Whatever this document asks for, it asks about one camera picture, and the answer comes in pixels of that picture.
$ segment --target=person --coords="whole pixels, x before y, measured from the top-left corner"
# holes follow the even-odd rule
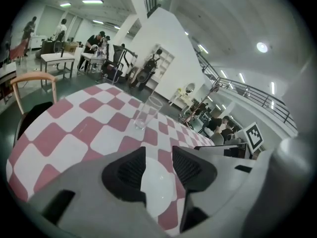
[[[199,116],[203,112],[205,112],[208,108],[208,103],[202,103],[199,108],[196,110],[195,115]]]
[[[143,65],[143,69],[137,73],[136,77],[134,77],[135,79],[130,85],[131,88],[134,88],[138,84],[139,73],[144,72],[143,75],[147,75],[147,79],[144,82],[140,83],[139,85],[139,91],[143,90],[143,88],[145,87],[147,82],[150,80],[150,78],[155,74],[155,69],[157,68],[157,61],[160,59],[160,55],[162,53],[163,53],[163,50],[158,49],[154,54],[151,54],[146,58],[145,60],[146,62]]]
[[[34,30],[35,30],[35,21],[36,21],[36,17],[34,16],[32,18],[32,20],[30,22],[28,22],[23,29],[23,36],[22,36],[21,41],[27,40],[27,43],[26,43],[25,49],[24,49],[24,56],[26,56],[26,57],[28,56],[26,53],[28,52],[31,33],[34,33]]]
[[[227,124],[229,121],[230,121],[230,118],[228,116],[225,116],[223,119],[213,117],[209,121],[209,124],[206,127],[209,128],[214,133],[221,133],[220,126],[222,124]]]
[[[90,48],[93,45],[97,45],[98,47],[101,47],[103,42],[104,42],[104,38],[105,37],[105,32],[101,31],[99,34],[97,35],[92,35],[86,42],[85,48],[84,48],[84,53],[90,53],[90,54],[94,54],[96,49],[90,50]],[[79,63],[78,63],[78,70],[81,69],[81,65],[83,64],[83,62],[85,61],[85,59],[83,57],[80,57]],[[88,63],[85,63],[85,72],[87,71],[87,67],[88,67]]]
[[[66,18],[63,18],[61,23],[58,24],[58,26],[56,27],[55,32],[53,34],[54,41],[61,41],[62,42],[64,40],[65,34],[67,32],[67,27],[65,26],[66,22],[67,22]]]
[[[233,121],[229,121],[228,124],[226,125],[226,129],[224,129],[221,132],[221,135],[223,136],[223,140],[224,142],[227,140],[227,136],[230,134],[233,134],[233,127],[234,127],[234,123]]]

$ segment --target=wooden chair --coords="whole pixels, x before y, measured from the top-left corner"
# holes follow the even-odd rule
[[[39,117],[44,111],[46,111],[48,108],[50,108],[53,103],[52,102],[45,102],[38,105],[35,105],[29,112],[24,112],[21,104],[19,89],[17,86],[17,83],[23,82],[23,81],[31,81],[31,80],[49,80],[52,82],[52,93],[53,93],[53,101],[54,104],[57,102],[57,96],[56,96],[56,81],[57,78],[42,72],[42,71],[33,71],[28,72],[26,74],[20,75],[16,77],[15,79],[11,80],[11,85],[14,90],[14,95],[16,98],[16,101],[18,103],[19,109],[22,113],[22,118],[18,124],[18,127],[15,132],[14,136],[14,143],[16,144],[17,140],[20,138],[20,136],[24,133],[24,131],[31,125],[31,123]]]

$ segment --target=glass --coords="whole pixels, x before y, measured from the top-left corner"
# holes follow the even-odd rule
[[[150,96],[136,117],[134,125],[139,129],[144,129],[162,107],[163,103],[160,100]]]

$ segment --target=ceiling light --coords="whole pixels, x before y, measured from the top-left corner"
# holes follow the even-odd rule
[[[223,70],[221,70],[222,75],[227,78],[227,75],[223,72]]]
[[[272,94],[275,95],[275,83],[271,82]]]
[[[104,3],[102,0],[83,0],[83,3]]]
[[[209,54],[209,52],[202,45],[198,44],[198,47],[205,51],[205,53]]]
[[[244,80],[243,75],[242,75],[241,73],[239,73],[239,75],[240,75],[240,78],[241,78],[242,82],[245,84],[245,83],[246,83],[246,81]]]
[[[257,44],[257,49],[262,53],[266,53],[268,51],[267,46],[262,42]]]
[[[61,4],[60,6],[61,6],[61,7],[66,7],[66,6],[70,6],[70,5],[71,5],[71,4],[67,2],[67,3]]]
[[[103,22],[101,22],[101,21],[98,21],[98,20],[93,20],[93,22],[95,22],[95,23],[98,23],[98,24],[104,24]]]

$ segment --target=checkered tablecloth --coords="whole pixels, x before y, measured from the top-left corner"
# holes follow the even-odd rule
[[[169,207],[156,220],[177,234],[185,191],[172,165],[172,146],[213,145],[206,137],[158,113],[144,130],[133,124],[143,103],[110,85],[96,85],[60,100],[40,115],[13,148],[7,180],[16,196],[27,201],[72,165],[118,151],[146,146],[173,177]]]

